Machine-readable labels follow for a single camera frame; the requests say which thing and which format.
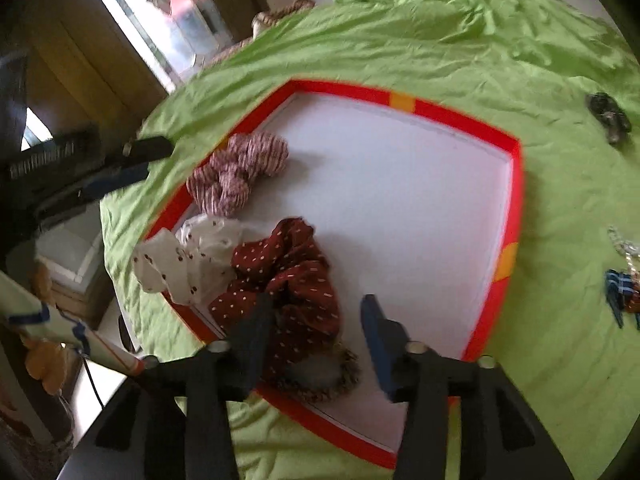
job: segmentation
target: dark red cloth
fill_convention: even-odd
[[[276,324],[265,355],[265,380],[327,350],[340,331],[329,263],[313,234],[314,229],[302,218],[285,218],[268,238],[236,247],[231,265],[238,278],[210,306],[214,319],[226,331],[251,312],[259,292],[273,296]]]

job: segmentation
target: metal chain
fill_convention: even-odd
[[[609,226],[607,233],[618,254],[624,256],[626,265],[629,268],[629,274],[637,282],[640,280],[640,273],[638,273],[634,258],[640,258],[640,246],[631,240],[625,240],[618,229],[613,226]]]

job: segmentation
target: metal screw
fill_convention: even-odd
[[[487,369],[495,368],[495,364],[496,364],[495,359],[490,355],[480,356],[477,362],[479,367],[487,368]]]
[[[229,344],[229,341],[225,339],[218,339],[217,341],[214,341],[213,343],[210,343],[209,346],[207,346],[207,350],[209,350],[209,352],[213,352],[214,354],[222,354],[224,352],[227,352],[230,348],[231,345]]]
[[[404,349],[409,354],[424,354],[429,347],[425,345],[422,341],[409,341]]]

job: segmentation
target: green bed sheet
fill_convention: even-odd
[[[288,78],[353,81],[457,108],[524,147],[516,269],[487,351],[497,357],[578,480],[597,478],[640,413],[632,318],[619,330],[603,273],[624,262],[607,226],[640,236],[638,128],[621,150],[585,107],[615,96],[640,124],[640,68],[605,23],[559,0],[334,0],[291,16],[178,89],[141,135],[175,142],[146,182],[102,201],[105,260],[136,334],[163,360],[198,342],[162,297],[138,286],[132,248],[172,192],[231,127]],[[230,407],[247,479],[389,478],[254,396]],[[450,478],[457,470],[452,425]]]

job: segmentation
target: black hair clip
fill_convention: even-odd
[[[631,122],[616,100],[609,94],[598,92],[587,97],[590,112],[607,129],[607,141],[617,146],[631,131]]]

